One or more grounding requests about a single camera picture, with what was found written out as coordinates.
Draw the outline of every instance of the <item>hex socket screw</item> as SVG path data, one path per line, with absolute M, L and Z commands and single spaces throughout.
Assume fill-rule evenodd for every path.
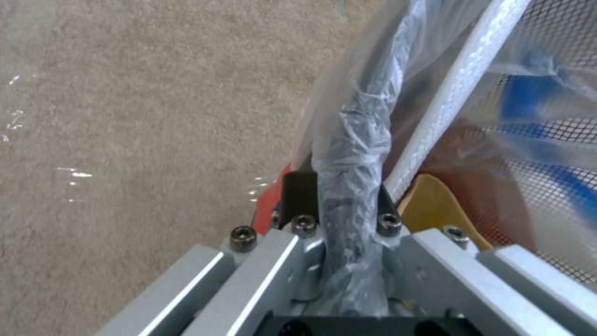
M 461 228 L 454 225 L 444 225 L 444 227 L 442 227 L 442 232 L 461 248 L 466 249 L 466 245 L 469 243 L 470 238 Z
M 392 213 L 382 213 L 377 218 L 376 231 L 383 237 L 396 237 L 401 228 L 402 222 Z
M 235 252 L 249 252 L 257 243 L 257 232 L 254 228 L 242 225 L 230 232 L 230 247 Z
M 301 238 L 309 238 L 315 234 L 317 224 L 315 218 L 311 215 L 298 215 L 290 221 L 291 229 L 294 234 Z

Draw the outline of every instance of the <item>clear plastic bag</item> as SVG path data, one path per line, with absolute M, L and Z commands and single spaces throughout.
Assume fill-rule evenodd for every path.
M 320 220 L 330 236 L 327 289 L 315 313 L 383 314 L 385 300 L 376 287 L 379 251 L 371 238 L 373 195 L 396 170 L 487 5 L 390 2 L 360 42 L 315 84 L 292 160 L 293 169 L 308 167 L 312 150 Z M 500 5 L 519 6 L 522 19 L 488 68 L 480 65 L 479 77 L 487 72 L 465 94 L 459 119 L 421 170 L 454 191 L 491 243 L 520 243 L 555 266 L 572 269 L 575 279 L 594 282 L 597 5 L 535 1 L 524 14 L 520 2 Z M 514 24 L 518 17 L 506 21 Z M 450 121 L 438 123 L 448 127 Z M 418 135 L 431 146 L 443 133 L 439 130 Z M 408 155 L 414 171 L 398 170 L 406 182 L 419 160 L 408 163 Z
M 522 244 L 593 284 L 596 19 L 594 2 L 535 1 L 421 168 L 492 244 Z
M 326 286 L 315 314 L 387 312 L 381 248 L 373 242 L 390 114 L 403 81 L 432 64 L 478 18 L 486 2 L 389 2 L 338 65 L 315 84 L 293 167 L 318 173 L 320 222 L 328 234 Z

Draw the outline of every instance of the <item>beige carpet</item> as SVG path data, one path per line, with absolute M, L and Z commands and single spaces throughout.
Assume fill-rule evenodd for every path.
M 249 223 L 380 4 L 0 2 L 0 334 L 92 334 Z

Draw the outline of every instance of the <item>red object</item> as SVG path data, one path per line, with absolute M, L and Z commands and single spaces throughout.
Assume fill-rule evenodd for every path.
M 278 176 L 276 182 L 257 198 L 257 209 L 255 211 L 255 220 L 253 221 L 253 228 L 257 233 L 265 235 L 269 230 L 269 225 L 272 221 L 272 210 L 280 202 L 282 195 L 282 177 L 290 173 L 290 164 L 286 165 Z

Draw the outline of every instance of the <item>yellow fabric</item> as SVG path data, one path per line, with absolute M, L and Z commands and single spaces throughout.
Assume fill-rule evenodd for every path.
M 479 250 L 491 248 L 475 229 L 458 200 L 439 179 L 429 174 L 420 174 L 413 187 L 398 205 L 402 222 L 412 232 L 430 228 L 442 229 L 454 225 L 469 235 Z

